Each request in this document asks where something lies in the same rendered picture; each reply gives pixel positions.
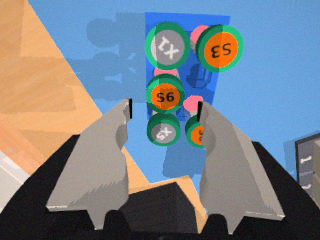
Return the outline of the blue bench mat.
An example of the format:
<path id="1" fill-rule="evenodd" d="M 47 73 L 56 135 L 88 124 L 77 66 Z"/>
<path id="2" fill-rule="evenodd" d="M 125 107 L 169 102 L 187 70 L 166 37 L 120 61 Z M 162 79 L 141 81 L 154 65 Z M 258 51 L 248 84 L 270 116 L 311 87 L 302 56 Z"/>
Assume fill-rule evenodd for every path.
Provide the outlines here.
<path id="1" fill-rule="evenodd" d="M 230 16 L 244 52 L 212 106 L 297 181 L 295 141 L 320 133 L 320 0 L 27 0 L 101 112 L 132 98 L 125 149 L 150 184 L 190 176 L 206 149 L 147 137 L 145 12 Z"/>

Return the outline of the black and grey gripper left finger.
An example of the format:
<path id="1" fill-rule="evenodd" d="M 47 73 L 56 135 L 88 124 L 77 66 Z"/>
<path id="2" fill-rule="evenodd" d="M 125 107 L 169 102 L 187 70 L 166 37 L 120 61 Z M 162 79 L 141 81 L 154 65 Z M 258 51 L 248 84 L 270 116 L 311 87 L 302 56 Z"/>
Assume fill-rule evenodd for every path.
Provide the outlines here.
<path id="1" fill-rule="evenodd" d="M 62 240 L 103 229 L 107 211 L 129 197 L 121 150 L 130 119 L 132 98 L 125 98 L 60 146 L 1 211 L 0 240 Z"/>

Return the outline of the green tube cap with grey dot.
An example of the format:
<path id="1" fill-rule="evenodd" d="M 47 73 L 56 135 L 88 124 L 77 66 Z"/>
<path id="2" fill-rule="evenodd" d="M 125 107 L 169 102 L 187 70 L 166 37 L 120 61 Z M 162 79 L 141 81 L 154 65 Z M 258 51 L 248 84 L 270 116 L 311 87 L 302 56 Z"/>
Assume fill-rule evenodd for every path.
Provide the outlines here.
<path id="1" fill-rule="evenodd" d="M 173 22 L 157 24 L 148 33 L 145 53 L 156 68 L 171 71 L 182 66 L 190 53 L 190 39 L 187 32 Z"/>

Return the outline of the blue tube rack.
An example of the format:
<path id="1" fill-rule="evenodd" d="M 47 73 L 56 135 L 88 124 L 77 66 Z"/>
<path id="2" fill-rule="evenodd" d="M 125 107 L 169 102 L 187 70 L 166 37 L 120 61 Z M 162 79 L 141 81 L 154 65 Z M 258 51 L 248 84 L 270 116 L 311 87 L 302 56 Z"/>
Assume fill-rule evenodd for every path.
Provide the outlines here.
<path id="1" fill-rule="evenodd" d="M 215 24 L 229 25 L 230 16 L 145 12 L 146 36 L 153 27 L 166 21 L 179 24 L 187 32 L 190 39 L 191 33 L 200 24 L 206 24 L 209 26 Z M 154 68 L 155 67 L 148 61 L 146 57 L 146 90 L 149 81 L 152 79 Z M 187 61 L 182 66 L 177 68 L 177 70 L 184 87 L 185 100 L 190 96 L 201 96 L 204 101 L 212 105 L 219 73 L 212 73 L 204 69 L 192 49 L 190 50 L 190 55 Z M 186 121 L 183 105 L 176 111 L 176 117 L 179 121 Z"/>

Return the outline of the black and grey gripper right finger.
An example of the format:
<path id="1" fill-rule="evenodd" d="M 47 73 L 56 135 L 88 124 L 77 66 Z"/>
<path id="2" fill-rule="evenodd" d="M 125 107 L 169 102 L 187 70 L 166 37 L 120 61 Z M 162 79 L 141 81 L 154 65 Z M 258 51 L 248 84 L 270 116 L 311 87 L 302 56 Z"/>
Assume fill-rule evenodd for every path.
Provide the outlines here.
<path id="1" fill-rule="evenodd" d="M 206 149 L 199 199 L 208 216 L 223 215 L 229 234 L 253 240 L 320 240 L 319 207 L 259 142 L 203 100 L 197 121 Z"/>

